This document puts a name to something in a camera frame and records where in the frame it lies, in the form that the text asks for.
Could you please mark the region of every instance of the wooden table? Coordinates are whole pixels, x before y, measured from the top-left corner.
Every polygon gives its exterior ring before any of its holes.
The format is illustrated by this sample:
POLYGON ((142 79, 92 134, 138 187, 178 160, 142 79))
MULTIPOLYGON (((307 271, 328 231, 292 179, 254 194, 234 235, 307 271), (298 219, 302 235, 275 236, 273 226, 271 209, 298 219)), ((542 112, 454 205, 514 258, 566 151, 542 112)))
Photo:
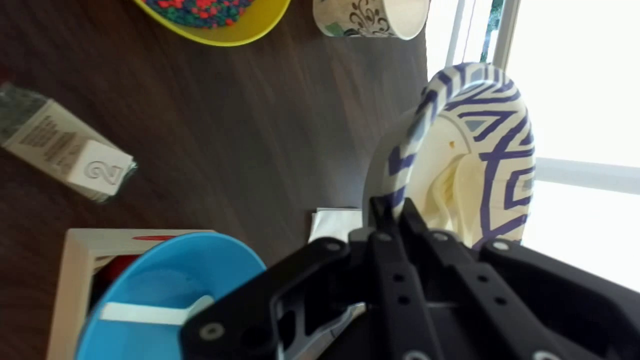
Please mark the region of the wooden table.
POLYGON ((328 40, 309 0, 243 48, 174 36, 130 0, 0 3, 0 66, 139 162, 95 206, 0 154, 0 358, 43 358, 72 226, 216 228, 267 265, 304 210, 359 206, 367 158, 426 85, 424 36, 328 40))

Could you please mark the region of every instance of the yellow bowl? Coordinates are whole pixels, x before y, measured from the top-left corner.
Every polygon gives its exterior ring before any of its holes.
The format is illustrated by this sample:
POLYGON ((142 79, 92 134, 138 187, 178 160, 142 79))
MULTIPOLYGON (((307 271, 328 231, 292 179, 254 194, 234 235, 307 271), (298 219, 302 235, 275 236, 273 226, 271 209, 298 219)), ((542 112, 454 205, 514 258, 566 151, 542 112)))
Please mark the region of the yellow bowl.
POLYGON ((134 0, 148 17, 152 17, 155 22, 165 26, 167 30, 205 45, 205 47, 243 47, 250 45, 262 36, 266 36, 284 17, 289 0, 254 0, 246 12, 239 17, 239 20, 234 26, 228 29, 187 29, 178 26, 158 15, 153 9, 146 5, 146 0, 134 0))

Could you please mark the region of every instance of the white cup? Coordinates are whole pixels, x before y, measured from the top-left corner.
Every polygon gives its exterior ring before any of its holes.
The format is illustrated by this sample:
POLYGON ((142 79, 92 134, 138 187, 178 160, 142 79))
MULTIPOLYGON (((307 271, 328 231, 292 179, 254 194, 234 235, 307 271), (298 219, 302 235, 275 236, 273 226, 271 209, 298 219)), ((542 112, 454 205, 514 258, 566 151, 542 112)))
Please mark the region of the white cup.
POLYGON ((330 38, 412 40, 432 0, 313 0, 313 20, 330 38))

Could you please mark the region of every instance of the blue bowl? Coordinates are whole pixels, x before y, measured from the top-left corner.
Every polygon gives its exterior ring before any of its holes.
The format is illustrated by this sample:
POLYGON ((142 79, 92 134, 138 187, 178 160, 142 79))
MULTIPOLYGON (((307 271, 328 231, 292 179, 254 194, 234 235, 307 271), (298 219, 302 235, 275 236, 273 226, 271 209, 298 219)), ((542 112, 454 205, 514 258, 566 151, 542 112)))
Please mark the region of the blue bowl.
POLYGON ((222 235, 187 235, 139 256, 92 310, 77 360, 179 360, 179 326, 99 321, 107 302, 187 308, 200 296, 222 298, 263 271, 242 243, 222 235))

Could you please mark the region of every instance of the patterned mug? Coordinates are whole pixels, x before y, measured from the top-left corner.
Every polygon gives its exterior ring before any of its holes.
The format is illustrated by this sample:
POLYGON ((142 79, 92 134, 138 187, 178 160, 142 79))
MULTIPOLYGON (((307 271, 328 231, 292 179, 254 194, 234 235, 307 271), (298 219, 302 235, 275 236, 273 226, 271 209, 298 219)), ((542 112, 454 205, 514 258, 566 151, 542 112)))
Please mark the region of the patterned mug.
POLYGON ((430 0, 313 0, 313 20, 330 38, 412 40, 427 9, 430 0))
POLYGON ((418 111, 378 145, 363 187, 363 223, 369 197, 388 198, 393 217, 412 198, 427 226, 441 228, 458 217, 443 231, 469 249, 492 238, 522 241, 531 183, 531 124, 515 85, 496 66, 458 64, 437 72, 418 111))

